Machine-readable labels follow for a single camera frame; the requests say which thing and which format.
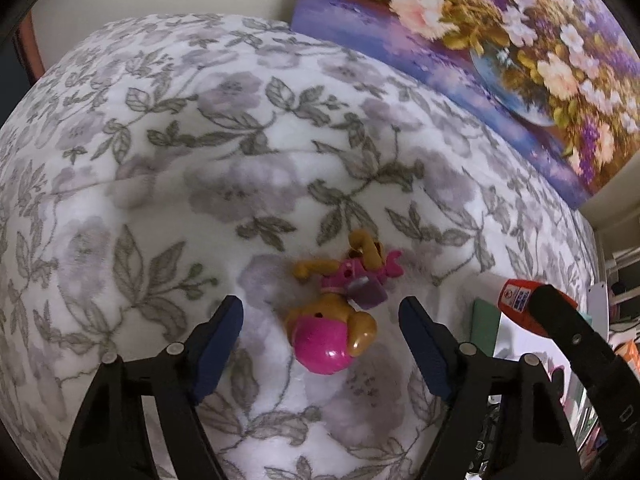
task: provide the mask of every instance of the pink outfit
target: pink outfit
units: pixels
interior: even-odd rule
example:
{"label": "pink outfit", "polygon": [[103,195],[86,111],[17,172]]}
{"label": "pink outfit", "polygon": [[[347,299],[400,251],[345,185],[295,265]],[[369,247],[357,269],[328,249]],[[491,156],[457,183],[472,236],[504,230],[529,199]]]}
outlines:
{"label": "pink outfit", "polygon": [[402,267],[396,263],[396,260],[402,255],[402,251],[391,251],[386,256],[385,265],[375,271],[370,272],[362,266],[361,258],[353,258],[343,260],[340,268],[331,276],[324,276],[320,281],[320,292],[335,292],[348,296],[348,289],[351,283],[360,278],[374,276],[380,285],[384,285],[388,278],[398,278],[404,274]]}
{"label": "pink outfit", "polygon": [[331,375],[344,370],[351,361],[347,353],[347,324],[337,319],[300,316],[291,334],[296,359],[315,374]]}

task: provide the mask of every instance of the painting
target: painting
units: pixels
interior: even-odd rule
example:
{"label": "painting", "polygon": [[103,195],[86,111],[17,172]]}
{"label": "painting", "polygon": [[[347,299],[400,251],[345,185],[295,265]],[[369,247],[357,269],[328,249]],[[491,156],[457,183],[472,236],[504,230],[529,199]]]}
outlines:
{"label": "painting", "polygon": [[640,59],[601,0],[298,0],[292,28],[442,92],[572,208],[640,147]]}

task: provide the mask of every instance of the screw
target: screw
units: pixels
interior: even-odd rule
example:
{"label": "screw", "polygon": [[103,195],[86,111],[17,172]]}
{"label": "screw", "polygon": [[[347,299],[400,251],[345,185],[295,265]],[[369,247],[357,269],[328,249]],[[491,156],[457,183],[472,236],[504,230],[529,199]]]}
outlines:
{"label": "screw", "polygon": [[105,352],[102,356],[101,361],[103,365],[111,365],[116,362],[117,358],[118,354],[116,354],[116,352]]}
{"label": "screw", "polygon": [[460,345],[460,352],[463,353],[464,355],[476,355],[476,352],[478,352],[478,349],[474,344],[462,343],[462,345]]}
{"label": "screw", "polygon": [[166,348],[166,352],[169,355],[180,355],[183,350],[184,350],[184,345],[182,343],[171,343]]}
{"label": "screw", "polygon": [[531,365],[531,366],[538,366],[538,364],[540,362],[540,359],[535,354],[525,354],[524,355],[524,362],[526,362],[526,364]]}

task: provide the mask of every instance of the toy dog figure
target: toy dog figure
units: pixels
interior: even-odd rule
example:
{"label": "toy dog figure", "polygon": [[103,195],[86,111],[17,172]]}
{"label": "toy dog figure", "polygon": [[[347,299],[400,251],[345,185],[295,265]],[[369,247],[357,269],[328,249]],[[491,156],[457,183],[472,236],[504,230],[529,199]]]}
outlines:
{"label": "toy dog figure", "polygon": [[372,308],[386,300],[386,280],[402,276],[396,263],[400,251],[385,260],[382,245],[364,230],[350,233],[349,242],[345,260],[309,260],[294,266],[293,275],[301,282],[312,274],[322,276],[320,298],[291,311],[285,322],[296,359],[316,374],[345,369],[376,338],[376,320],[356,311],[350,300]]}

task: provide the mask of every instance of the bed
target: bed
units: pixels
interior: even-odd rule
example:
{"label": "bed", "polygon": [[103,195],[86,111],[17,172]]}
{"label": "bed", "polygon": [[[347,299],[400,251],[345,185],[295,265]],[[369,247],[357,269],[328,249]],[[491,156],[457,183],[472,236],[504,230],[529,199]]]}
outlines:
{"label": "bed", "polygon": [[[101,356],[184,340],[227,294],[244,328],[198,412],[229,478],[410,478],[443,409],[402,339],[400,299],[465,338],[459,290],[473,274],[544,280],[583,308],[596,279],[587,222],[499,136],[282,22],[105,25],[2,127],[0,175],[0,417],[43,479]],[[361,226],[402,250],[405,274],[371,311],[376,343],[345,372],[313,375],[281,323],[318,294],[292,262],[343,254]],[[174,478],[152,405],[146,416]]]}

